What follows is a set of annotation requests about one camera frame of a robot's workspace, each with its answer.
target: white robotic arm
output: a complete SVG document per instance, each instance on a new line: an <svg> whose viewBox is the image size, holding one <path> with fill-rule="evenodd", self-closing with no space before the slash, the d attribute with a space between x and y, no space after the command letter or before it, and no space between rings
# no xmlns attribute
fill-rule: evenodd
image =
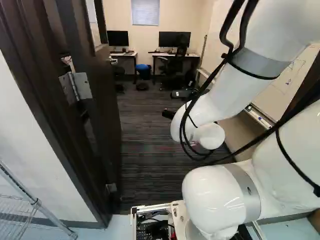
<svg viewBox="0 0 320 240"><path fill-rule="evenodd" d="M199 142L206 149L216 149L223 143L223 130L213 122L241 112L271 84L272 77L277 77L310 43L320 40L319 9L317 0L259 1L248 25L244 49L233 62L266 79L250 76L227 63L213 88L200 97L189 114L185 129L190 142ZM184 105L171 122L171 136L177 142L185 110Z"/></svg>
<svg viewBox="0 0 320 240"><path fill-rule="evenodd" d="M214 122L242 111L310 43L320 40L319 12L318 0L260 0L244 49L224 66L210 92L190 111L187 139L206 149L219 147L225 134ZM184 105L171 123L177 142L185 110ZM280 149L280 137L292 162L314 185L320 185L317 101L263 141L252 159L200 167L186 175L183 199L191 221L207 239L229 239L239 224L320 207L315 187L298 174Z"/></svg>

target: whiteboard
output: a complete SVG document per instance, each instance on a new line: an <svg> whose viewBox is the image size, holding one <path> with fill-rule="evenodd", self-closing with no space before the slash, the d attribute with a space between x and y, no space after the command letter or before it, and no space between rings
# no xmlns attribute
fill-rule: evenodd
<svg viewBox="0 0 320 240"><path fill-rule="evenodd" d="M314 62L320 44L307 47L252 103L274 122L280 120Z"/></svg>
<svg viewBox="0 0 320 240"><path fill-rule="evenodd" d="M232 2L233 0L216 0L213 4L210 29L201 64L201 68L209 73L212 73L222 61L221 54L228 51L228 48L220 42L219 33ZM236 17L227 35L227 38L233 43L237 43L239 40L239 26L243 9ZM298 91L319 50L320 44L308 47L252 103L271 120L278 121Z"/></svg>

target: window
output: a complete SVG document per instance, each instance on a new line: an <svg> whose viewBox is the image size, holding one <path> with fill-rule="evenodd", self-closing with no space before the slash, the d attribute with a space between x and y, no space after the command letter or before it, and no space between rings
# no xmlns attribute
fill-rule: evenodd
<svg viewBox="0 0 320 240"><path fill-rule="evenodd" d="M131 0L132 24L159 25L160 0Z"/></svg>

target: metal hinge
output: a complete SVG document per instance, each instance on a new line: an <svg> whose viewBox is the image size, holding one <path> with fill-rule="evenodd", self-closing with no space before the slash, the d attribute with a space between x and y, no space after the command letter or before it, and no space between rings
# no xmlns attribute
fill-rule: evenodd
<svg viewBox="0 0 320 240"><path fill-rule="evenodd" d="M68 72L59 77L69 105L83 99L92 99L91 89L85 72Z"/></svg>
<svg viewBox="0 0 320 240"><path fill-rule="evenodd" d="M113 182L113 183L109 183L105 185L106 190L108 191L108 193L115 193L116 191L118 191L117 189L117 185Z"/></svg>

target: computer monitor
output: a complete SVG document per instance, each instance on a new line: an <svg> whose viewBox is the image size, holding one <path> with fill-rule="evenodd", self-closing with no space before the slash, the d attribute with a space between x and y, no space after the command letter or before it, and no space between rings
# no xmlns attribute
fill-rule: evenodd
<svg viewBox="0 0 320 240"><path fill-rule="evenodd" d="M160 31L159 47L189 47L190 37L189 31Z"/></svg>
<svg viewBox="0 0 320 240"><path fill-rule="evenodd" d="M129 37L128 31L107 31L109 46L128 47Z"/></svg>

